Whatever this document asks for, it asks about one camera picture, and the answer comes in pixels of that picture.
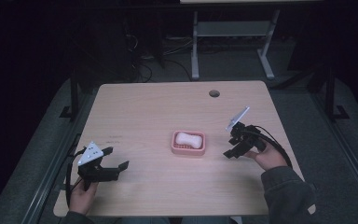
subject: hole in table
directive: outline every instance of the hole in table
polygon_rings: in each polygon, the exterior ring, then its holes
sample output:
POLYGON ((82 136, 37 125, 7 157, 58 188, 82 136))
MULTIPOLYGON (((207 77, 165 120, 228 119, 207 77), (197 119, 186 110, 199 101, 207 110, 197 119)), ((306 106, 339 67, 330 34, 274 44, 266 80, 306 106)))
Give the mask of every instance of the hole in table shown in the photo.
POLYGON ((209 95, 212 96, 213 98, 216 98, 220 95, 220 91, 209 91, 209 95))

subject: white rack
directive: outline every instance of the white rack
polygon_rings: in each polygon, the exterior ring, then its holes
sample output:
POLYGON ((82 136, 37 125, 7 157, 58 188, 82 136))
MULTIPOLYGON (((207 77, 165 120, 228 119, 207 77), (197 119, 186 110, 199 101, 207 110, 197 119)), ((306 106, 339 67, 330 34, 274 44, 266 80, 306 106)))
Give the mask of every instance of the white rack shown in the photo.
POLYGON ((267 59, 269 43, 274 34, 280 10, 275 10, 271 21, 198 21, 198 12, 194 12, 193 51, 191 53, 192 79, 200 78, 197 42, 199 36, 265 36, 266 42, 257 55, 264 68, 267 79, 275 78, 267 59))

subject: wooden table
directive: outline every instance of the wooden table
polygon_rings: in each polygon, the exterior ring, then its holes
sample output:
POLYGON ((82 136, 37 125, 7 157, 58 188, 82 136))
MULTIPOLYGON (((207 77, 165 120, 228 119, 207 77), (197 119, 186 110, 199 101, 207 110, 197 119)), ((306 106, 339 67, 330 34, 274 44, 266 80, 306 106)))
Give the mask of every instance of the wooden table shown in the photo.
MULTIPOLYGON (((266 85, 261 81, 109 84, 99 89, 77 150, 94 141, 114 147, 102 167, 130 161, 118 181, 100 183, 91 216, 243 216, 268 213, 260 175, 251 159, 227 159, 225 130, 245 106, 241 122, 266 128, 302 176, 266 85), (210 91, 220 96, 211 97, 210 91), (171 152, 175 131, 205 133, 200 157, 171 152)), ((74 162, 72 179, 77 178, 74 162)), ((64 192, 54 207, 67 212, 64 192)))

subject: soap bar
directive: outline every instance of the soap bar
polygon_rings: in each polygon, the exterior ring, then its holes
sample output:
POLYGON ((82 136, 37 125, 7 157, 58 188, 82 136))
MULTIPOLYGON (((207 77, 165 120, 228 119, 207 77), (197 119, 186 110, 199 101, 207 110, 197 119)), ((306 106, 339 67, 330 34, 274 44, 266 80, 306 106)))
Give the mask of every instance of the soap bar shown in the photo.
POLYGON ((187 133, 178 133, 175 139, 176 144, 188 145, 193 148, 200 148, 202 145, 202 138, 199 135, 192 135, 187 133))

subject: person's right hand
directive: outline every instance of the person's right hand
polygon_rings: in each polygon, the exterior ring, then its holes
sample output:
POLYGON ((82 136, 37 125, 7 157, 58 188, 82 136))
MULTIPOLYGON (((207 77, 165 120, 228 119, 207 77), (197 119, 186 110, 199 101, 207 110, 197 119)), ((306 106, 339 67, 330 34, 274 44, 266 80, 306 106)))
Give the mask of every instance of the person's right hand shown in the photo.
POLYGON ((266 149, 264 149, 263 152, 258 153, 248 151, 243 156, 254 159, 265 171, 278 166, 287 166, 286 160, 272 144, 264 139, 259 139, 266 144, 266 149))

